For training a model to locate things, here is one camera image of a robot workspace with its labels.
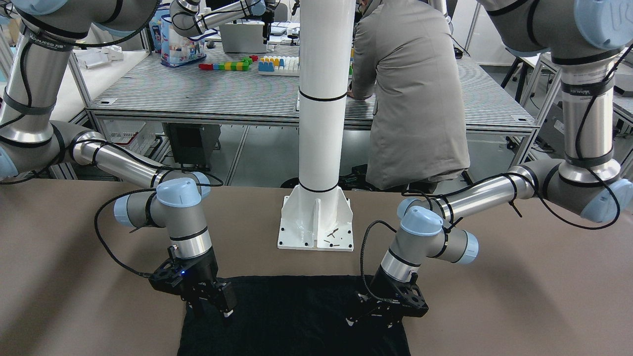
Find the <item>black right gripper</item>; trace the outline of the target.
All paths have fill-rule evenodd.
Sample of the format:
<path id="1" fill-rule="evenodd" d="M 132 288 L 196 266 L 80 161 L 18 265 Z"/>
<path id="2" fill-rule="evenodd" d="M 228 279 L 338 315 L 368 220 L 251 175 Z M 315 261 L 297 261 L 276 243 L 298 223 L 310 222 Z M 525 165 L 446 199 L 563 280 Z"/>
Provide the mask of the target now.
<path id="1" fill-rule="evenodd" d="M 216 307 L 228 318 L 237 306 L 235 290 L 230 282 L 218 282 L 219 266 L 214 248 L 190 259 L 178 259 L 184 281 L 183 299 L 195 318 L 204 317 L 203 301 Z"/>

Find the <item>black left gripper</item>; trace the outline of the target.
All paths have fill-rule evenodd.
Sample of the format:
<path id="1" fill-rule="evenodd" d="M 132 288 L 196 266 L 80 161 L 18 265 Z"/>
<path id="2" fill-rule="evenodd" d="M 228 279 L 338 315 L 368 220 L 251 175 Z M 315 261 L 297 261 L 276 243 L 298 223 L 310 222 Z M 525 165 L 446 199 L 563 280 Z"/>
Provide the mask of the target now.
<path id="1" fill-rule="evenodd" d="M 399 303 L 396 300 L 396 288 L 405 285 L 417 285 L 417 280 L 418 273 L 416 272 L 409 277 L 409 281 L 402 282 L 389 276 L 382 267 L 378 268 L 369 285 L 371 294 L 365 303 L 369 309 L 366 306 L 350 307 L 345 313 L 347 325 L 353 327 L 362 323 L 366 316 L 382 322 L 388 322 L 389 328 L 402 325 L 403 316 L 398 315 L 393 309 Z"/>

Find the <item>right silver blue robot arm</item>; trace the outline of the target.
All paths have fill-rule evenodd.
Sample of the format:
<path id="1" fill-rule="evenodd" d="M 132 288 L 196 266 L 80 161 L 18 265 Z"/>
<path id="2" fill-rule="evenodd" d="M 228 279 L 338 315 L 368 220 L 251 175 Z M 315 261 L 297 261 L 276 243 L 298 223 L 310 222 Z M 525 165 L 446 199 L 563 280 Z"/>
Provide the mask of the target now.
<path id="1" fill-rule="evenodd" d="M 168 259 L 154 272 L 134 273 L 157 291 L 179 296 L 203 315 L 203 302 L 224 317 L 236 296 L 219 270 L 202 201 L 213 176 L 174 169 L 109 142 L 101 133 L 68 122 L 50 121 L 78 40 L 91 25 L 135 36 L 160 6 L 158 0 L 12 0 L 2 14 L 22 18 L 23 36 L 2 95 L 1 178 L 75 162 L 92 165 L 138 185 L 115 198 L 116 219 L 135 228 L 166 228 Z"/>

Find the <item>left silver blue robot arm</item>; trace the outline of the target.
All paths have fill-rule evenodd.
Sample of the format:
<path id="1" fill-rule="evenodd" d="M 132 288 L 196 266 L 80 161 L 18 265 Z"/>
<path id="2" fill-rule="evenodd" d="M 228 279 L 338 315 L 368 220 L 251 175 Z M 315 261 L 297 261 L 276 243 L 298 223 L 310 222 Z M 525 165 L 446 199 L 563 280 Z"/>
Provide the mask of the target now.
<path id="1" fill-rule="evenodd" d="M 613 158 L 612 114 L 620 52 L 632 44 L 630 0 L 483 0 L 500 37 L 520 55 L 549 52 L 558 67 L 564 158 L 515 165 L 449 194 L 405 194 L 400 226 L 371 282 L 356 293 L 350 326 L 392 327 L 423 317 L 428 306 L 416 285 L 425 258 L 468 264 L 475 236 L 454 226 L 463 217 L 515 200 L 538 197 L 606 228 L 632 199 L 632 183 Z"/>

